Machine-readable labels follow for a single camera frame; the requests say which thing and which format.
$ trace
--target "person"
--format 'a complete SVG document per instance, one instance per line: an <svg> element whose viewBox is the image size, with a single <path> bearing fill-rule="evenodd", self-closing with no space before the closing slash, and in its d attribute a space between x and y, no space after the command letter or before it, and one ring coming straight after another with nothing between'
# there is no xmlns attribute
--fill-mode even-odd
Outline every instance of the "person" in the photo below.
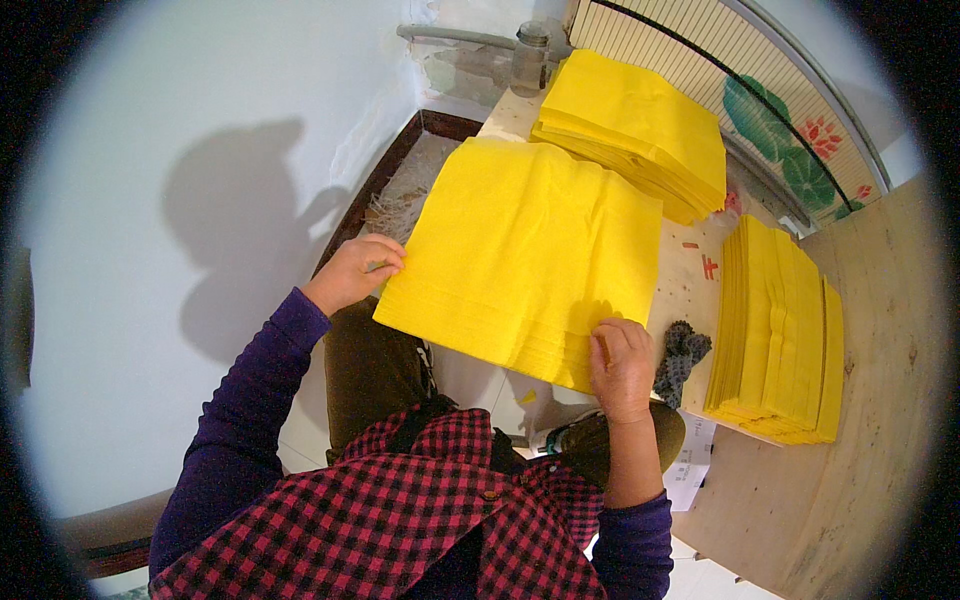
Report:
<svg viewBox="0 0 960 600"><path fill-rule="evenodd" d="M650 402L650 335L596 326L602 415L527 461L487 411L437 393L422 340L372 319L404 256L382 235L347 241L237 357L157 523L152 597L662 598L661 474L684 426ZM284 477L280 426L325 334L329 467Z"/></svg>

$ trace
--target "plaid vest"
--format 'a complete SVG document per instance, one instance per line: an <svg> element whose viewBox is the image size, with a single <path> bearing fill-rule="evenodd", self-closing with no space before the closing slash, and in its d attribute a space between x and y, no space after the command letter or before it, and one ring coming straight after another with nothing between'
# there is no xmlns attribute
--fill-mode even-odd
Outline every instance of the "plaid vest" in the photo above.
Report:
<svg viewBox="0 0 960 600"><path fill-rule="evenodd" d="M334 466L281 479L150 583L153 598L395 598L474 527L478 598L605 598L584 556L602 491L556 456L490 469L490 413L371 425Z"/></svg>

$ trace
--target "glass bottle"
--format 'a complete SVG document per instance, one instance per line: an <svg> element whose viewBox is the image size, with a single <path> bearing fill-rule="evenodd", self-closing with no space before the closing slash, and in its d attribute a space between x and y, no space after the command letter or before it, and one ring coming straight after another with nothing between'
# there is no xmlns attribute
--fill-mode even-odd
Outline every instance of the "glass bottle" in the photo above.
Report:
<svg viewBox="0 0 960 600"><path fill-rule="evenodd" d="M546 52L550 34L539 21L527 21L516 31L510 89L517 96L532 98L546 86Z"/></svg>

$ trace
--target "hand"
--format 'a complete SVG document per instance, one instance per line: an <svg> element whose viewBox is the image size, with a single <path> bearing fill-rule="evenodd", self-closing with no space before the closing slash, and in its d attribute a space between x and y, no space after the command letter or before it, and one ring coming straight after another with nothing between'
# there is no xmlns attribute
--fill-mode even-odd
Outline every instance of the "hand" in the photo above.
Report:
<svg viewBox="0 0 960 600"><path fill-rule="evenodd" d="M301 290L327 317L332 317L399 273L403 269L401 258L406 255L396 241L379 233L347 240ZM387 264L369 271L375 262Z"/></svg>
<svg viewBox="0 0 960 600"><path fill-rule="evenodd" d="M590 337L590 383L610 424L650 419L654 341L643 325L604 319Z"/></svg>

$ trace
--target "brown pants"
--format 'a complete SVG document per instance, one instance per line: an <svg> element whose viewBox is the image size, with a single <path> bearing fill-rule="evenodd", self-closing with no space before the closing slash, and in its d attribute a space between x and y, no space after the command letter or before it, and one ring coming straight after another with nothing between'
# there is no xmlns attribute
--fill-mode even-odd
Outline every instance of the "brown pants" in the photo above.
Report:
<svg viewBox="0 0 960 600"><path fill-rule="evenodd" d="M427 398L429 380L418 348L420 339L373 320L377 300L368 297L337 312L324 337L326 412L332 464L364 429ZM660 471L666 471L684 444L684 420L676 411L652 402ZM606 486L610 474L610 437L604 418L574 423L564 436L561 460Z"/></svg>

